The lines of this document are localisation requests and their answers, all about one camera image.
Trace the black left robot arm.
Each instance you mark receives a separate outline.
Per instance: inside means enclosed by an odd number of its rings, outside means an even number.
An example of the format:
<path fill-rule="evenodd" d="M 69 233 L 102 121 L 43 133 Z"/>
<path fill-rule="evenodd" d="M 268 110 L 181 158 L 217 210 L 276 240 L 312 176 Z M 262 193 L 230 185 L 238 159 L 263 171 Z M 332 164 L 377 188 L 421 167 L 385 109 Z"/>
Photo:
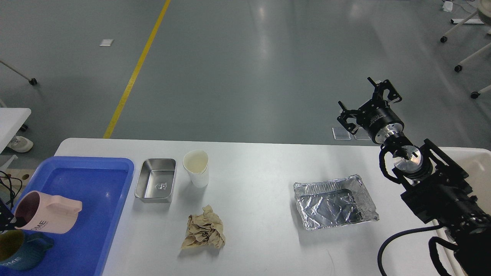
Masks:
<path fill-rule="evenodd" d="M 0 200 L 0 232 L 14 230 L 14 218 L 15 217 L 10 208 L 2 200 Z"/>

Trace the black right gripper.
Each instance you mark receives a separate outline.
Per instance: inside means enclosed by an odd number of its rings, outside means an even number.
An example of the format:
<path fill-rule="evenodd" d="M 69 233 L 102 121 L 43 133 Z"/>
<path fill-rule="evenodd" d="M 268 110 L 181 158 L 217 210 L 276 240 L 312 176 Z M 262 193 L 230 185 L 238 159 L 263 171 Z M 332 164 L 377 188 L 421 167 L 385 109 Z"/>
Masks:
<path fill-rule="evenodd" d="M 341 112 L 337 121 L 352 135 L 362 127 L 374 143 L 382 145 L 389 136 L 404 130 L 404 123 L 390 108 L 403 98 L 390 80 L 376 82 L 371 77 L 367 80 L 374 87 L 372 98 L 356 110 L 349 110 L 338 101 Z"/>

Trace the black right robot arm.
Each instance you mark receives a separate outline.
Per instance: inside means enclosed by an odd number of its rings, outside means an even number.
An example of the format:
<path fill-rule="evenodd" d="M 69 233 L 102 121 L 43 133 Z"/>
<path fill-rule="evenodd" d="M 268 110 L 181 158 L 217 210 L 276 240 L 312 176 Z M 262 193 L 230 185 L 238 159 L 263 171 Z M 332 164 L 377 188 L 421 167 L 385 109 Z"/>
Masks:
<path fill-rule="evenodd" d="M 380 273 L 386 275 L 382 256 L 391 241 L 446 228 L 452 241 L 440 237 L 428 240 L 430 258 L 438 274 L 449 274 L 437 250 L 437 246 L 442 246 L 453 252 L 467 275 L 490 275 L 490 215 L 472 195 L 473 189 L 466 181 L 468 173 L 431 140 L 414 145 L 403 133 L 403 121 L 390 106 L 402 101 L 400 94 L 389 80 L 375 82 L 369 77 L 368 81 L 374 86 L 371 99 L 353 110 L 339 101 L 341 112 L 337 120 L 352 135 L 363 128 L 373 143 L 380 145 L 379 169 L 384 177 L 404 187 L 400 197 L 419 220 L 438 222 L 433 227 L 405 230 L 387 238 L 377 254 Z"/>

